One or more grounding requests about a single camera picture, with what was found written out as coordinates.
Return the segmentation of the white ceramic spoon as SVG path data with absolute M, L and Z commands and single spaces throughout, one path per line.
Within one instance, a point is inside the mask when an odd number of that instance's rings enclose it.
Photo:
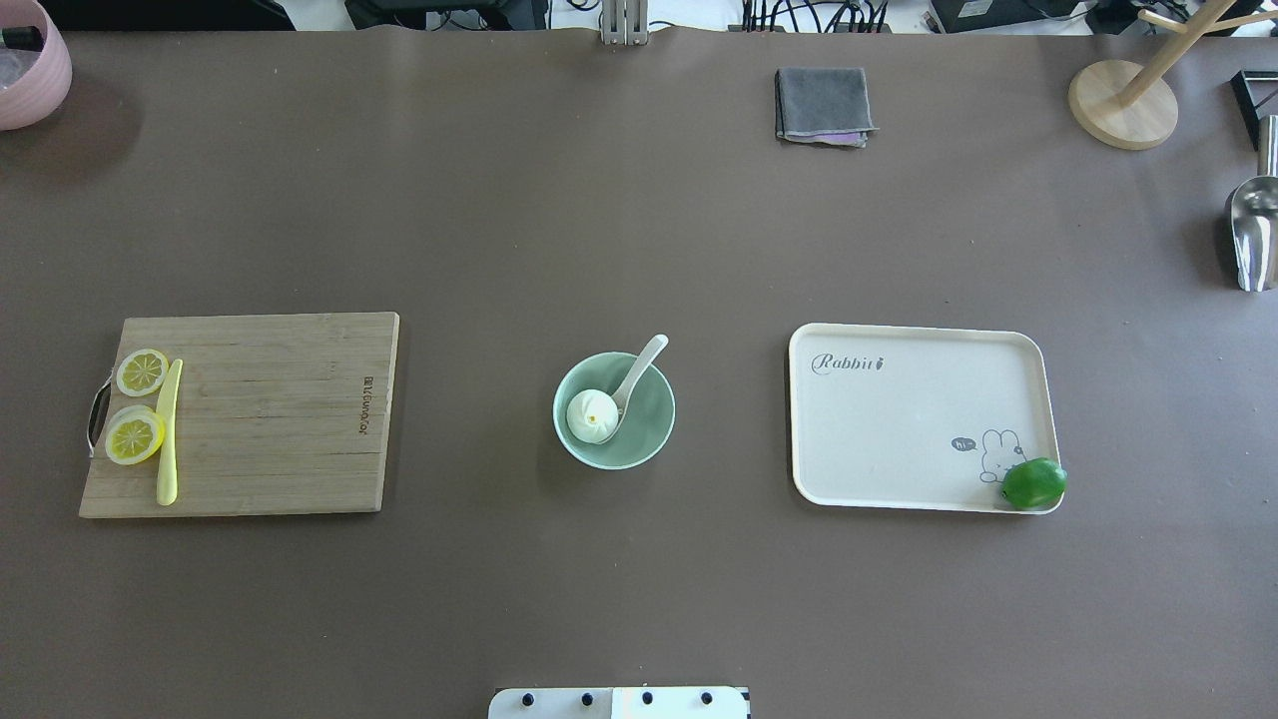
M 653 338 L 651 338 L 645 345 L 645 347 L 643 347 L 643 350 L 639 352 L 634 363 L 630 365 L 629 372 L 626 372 L 626 374 L 624 375 L 620 386 L 612 392 L 612 395 L 610 395 L 611 400 L 613 401 L 617 418 L 604 441 L 611 441 L 611 438 L 616 435 L 616 433 L 619 432 L 621 424 L 626 418 L 627 406 L 631 401 L 631 396 L 638 382 L 644 375 L 644 373 L 648 372 L 648 368 L 653 364 L 656 358 L 662 351 L 665 351 L 665 347 L 667 345 L 668 345 L 668 337 L 666 335 L 656 335 Z

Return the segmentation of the mint green bowl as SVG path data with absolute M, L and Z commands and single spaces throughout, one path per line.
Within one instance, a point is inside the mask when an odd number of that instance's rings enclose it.
M 589 444 L 569 428 L 566 412 L 573 398 L 588 388 L 604 390 L 610 395 L 620 386 L 635 360 L 633 354 L 597 354 L 573 365 L 558 382 L 551 411 L 555 430 L 567 453 L 589 467 L 638 467 L 653 458 L 672 433 L 676 418 L 674 391 L 656 365 L 649 365 L 636 382 L 622 424 L 611 441 Z

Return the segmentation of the pink bowl with ice cubes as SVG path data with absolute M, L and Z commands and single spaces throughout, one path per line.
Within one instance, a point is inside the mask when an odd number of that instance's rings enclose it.
M 19 61 L 19 77 L 3 80 L 1 132 L 12 132 L 50 117 L 65 100 L 73 73 L 66 43 L 42 4 L 3 1 L 1 20 L 4 28 L 35 27 L 43 37 L 40 54 Z

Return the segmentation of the cream rectangular tray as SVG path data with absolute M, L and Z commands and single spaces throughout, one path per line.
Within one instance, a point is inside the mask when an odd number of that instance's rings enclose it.
M 1028 336 L 808 323 L 787 367 L 794 485 L 814 504 L 1013 513 L 1010 467 L 1059 460 Z

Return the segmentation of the grey folded cloth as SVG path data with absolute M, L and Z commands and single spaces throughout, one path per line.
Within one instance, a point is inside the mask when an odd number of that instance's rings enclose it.
M 861 66 L 782 66 L 774 88 L 780 140 L 863 149 L 878 129 Z

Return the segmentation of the wooden cutting board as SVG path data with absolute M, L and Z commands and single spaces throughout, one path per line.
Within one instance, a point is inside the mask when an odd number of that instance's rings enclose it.
M 184 367 L 176 496 L 158 458 L 114 464 L 98 438 L 84 518 L 380 511 L 400 338 L 396 313 L 169 315 L 124 321 L 118 358 L 155 347 Z

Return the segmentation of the green lime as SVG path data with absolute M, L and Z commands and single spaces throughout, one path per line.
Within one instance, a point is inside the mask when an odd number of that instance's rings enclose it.
M 1049 456 L 1040 456 L 1022 461 L 1005 474 L 1002 496 L 1013 508 L 1038 510 L 1059 501 L 1067 483 L 1067 470 Z

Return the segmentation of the yellow plastic knife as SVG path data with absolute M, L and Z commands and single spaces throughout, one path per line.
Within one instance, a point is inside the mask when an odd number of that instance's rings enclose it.
M 169 506 L 176 501 L 179 475 L 176 467 L 176 400 L 180 391 L 180 378 L 184 363 L 174 359 L 170 363 L 164 386 L 160 387 L 155 412 L 164 420 L 164 444 L 158 450 L 157 460 L 157 504 Z

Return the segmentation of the wooden mug tree stand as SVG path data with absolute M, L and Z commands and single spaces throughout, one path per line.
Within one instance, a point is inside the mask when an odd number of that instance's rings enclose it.
M 1149 10 L 1137 19 L 1169 31 L 1167 43 L 1145 65 L 1123 60 L 1097 61 L 1068 83 L 1068 111 L 1091 137 L 1114 149 L 1153 149 L 1168 140 L 1178 120 L 1178 103 L 1164 74 L 1204 34 L 1274 20 L 1277 11 L 1259 11 L 1224 20 L 1232 1 L 1208 1 L 1186 22 Z

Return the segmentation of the metal scoop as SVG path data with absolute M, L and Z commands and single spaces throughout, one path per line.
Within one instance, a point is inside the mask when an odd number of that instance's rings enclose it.
M 1235 246 L 1237 282 L 1245 292 L 1277 286 L 1277 117 L 1263 117 L 1258 132 L 1258 174 L 1226 201 Z

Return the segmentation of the aluminium frame post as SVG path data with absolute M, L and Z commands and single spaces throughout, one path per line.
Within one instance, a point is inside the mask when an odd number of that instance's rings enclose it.
M 647 0 L 601 1 L 601 41 L 603 45 L 638 46 L 649 41 Z

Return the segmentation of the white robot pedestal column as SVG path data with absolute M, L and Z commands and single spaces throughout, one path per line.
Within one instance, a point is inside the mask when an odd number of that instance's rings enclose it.
M 748 688 L 630 686 L 506 688 L 488 718 L 750 718 Z

